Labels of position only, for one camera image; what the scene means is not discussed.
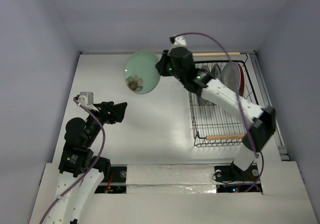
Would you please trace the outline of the green floral plate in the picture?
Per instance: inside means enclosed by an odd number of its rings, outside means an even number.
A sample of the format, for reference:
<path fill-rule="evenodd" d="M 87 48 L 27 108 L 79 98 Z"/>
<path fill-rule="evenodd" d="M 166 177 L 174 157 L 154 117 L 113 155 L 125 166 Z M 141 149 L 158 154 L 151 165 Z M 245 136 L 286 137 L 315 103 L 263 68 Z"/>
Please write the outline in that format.
<path fill-rule="evenodd" d="M 151 92 L 161 78 L 156 68 L 158 62 L 159 58 L 152 50 L 142 49 L 133 53 L 124 69 L 127 87 L 138 95 Z"/>

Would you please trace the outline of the grey reindeer plate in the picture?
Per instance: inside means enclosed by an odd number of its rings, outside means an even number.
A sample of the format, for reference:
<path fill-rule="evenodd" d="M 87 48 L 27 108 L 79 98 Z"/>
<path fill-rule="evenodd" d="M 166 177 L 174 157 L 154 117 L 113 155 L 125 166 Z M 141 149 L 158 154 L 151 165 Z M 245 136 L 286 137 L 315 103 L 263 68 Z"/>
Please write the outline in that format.
<path fill-rule="evenodd" d="M 215 75 L 212 73 L 211 69 L 207 65 L 203 65 L 201 69 L 208 71 L 209 73 L 211 73 L 215 77 Z M 208 101 L 208 100 L 206 100 L 206 99 L 204 99 L 204 98 L 202 98 L 200 96 L 197 97 L 197 101 L 198 101 L 198 104 L 201 107 L 204 107 L 206 105 L 213 105 L 214 104 L 213 102 Z"/>

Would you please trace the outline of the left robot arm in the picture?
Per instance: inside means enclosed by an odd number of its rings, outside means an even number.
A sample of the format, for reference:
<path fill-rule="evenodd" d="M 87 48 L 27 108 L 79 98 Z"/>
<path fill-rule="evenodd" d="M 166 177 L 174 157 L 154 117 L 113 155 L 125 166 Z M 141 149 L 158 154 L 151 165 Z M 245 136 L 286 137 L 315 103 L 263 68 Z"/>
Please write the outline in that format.
<path fill-rule="evenodd" d="M 65 126 L 54 201 L 41 224 L 80 224 L 97 187 L 111 175 L 111 161 L 101 156 L 106 144 L 104 125 L 121 123 L 127 102 L 94 104 L 83 95 L 73 101 L 88 117 L 72 118 Z"/>

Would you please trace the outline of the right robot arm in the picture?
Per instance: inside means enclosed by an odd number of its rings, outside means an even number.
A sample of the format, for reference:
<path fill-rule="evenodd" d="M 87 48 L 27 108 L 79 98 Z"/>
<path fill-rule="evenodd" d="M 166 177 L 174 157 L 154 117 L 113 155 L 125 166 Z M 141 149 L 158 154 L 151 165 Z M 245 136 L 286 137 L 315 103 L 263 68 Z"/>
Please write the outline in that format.
<path fill-rule="evenodd" d="M 246 177 L 248 168 L 275 133 L 276 110 L 247 101 L 210 71 L 197 68 L 192 52 L 185 47 L 164 50 L 155 67 L 162 77 L 175 77 L 187 91 L 220 106 L 243 124 L 243 146 L 230 165 L 230 174 L 235 180 Z"/>

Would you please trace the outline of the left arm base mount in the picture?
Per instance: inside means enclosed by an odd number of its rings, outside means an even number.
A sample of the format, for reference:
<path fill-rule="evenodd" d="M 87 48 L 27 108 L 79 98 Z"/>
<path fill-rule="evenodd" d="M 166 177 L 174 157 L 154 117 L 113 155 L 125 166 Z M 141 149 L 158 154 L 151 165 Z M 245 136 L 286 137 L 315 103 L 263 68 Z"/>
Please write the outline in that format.
<path fill-rule="evenodd" d="M 127 166 L 112 165 L 110 174 L 95 190 L 95 194 L 125 194 L 127 192 Z"/>

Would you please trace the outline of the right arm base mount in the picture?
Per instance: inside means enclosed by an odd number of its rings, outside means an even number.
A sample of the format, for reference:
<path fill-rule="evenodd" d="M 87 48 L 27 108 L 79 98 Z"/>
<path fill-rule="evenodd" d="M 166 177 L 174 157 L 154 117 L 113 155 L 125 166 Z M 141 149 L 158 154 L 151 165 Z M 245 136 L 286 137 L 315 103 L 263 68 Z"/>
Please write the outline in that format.
<path fill-rule="evenodd" d="M 216 165 L 212 180 L 217 193 L 263 193 L 260 172 L 254 163 L 246 171 L 237 171 L 230 165 Z"/>

